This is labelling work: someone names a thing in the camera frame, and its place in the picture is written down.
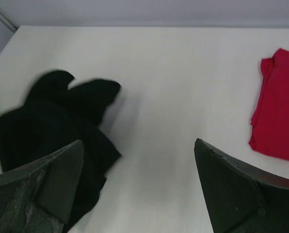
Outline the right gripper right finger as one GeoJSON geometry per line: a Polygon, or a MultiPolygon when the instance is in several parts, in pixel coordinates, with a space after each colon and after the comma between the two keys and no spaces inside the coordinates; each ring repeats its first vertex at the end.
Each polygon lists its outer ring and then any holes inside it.
{"type": "Polygon", "coordinates": [[[215,233],[289,233],[289,179],[236,159],[199,138],[194,154],[215,233]]]}

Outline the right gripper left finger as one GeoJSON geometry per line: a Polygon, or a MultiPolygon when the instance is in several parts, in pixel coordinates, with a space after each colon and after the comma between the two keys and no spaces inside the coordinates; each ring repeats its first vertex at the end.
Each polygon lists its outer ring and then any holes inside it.
{"type": "Polygon", "coordinates": [[[0,233],[61,233],[83,166],[83,143],[0,174],[0,233]]]}

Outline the black t shirt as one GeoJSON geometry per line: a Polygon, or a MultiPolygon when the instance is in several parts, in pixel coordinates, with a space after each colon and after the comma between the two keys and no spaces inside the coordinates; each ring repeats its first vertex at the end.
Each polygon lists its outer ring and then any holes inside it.
{"type": "Polygon", "coordinates": [[[41,75],[23,105],[0,116],[0,164],[3,172],[49,155],[81,140],[84,164],[68,222],[68,232],[97,204],[106,173],[120,159],[114,144],[99,129],[121,85],[93,79],[74,87],[64,70],[41,75]]]}

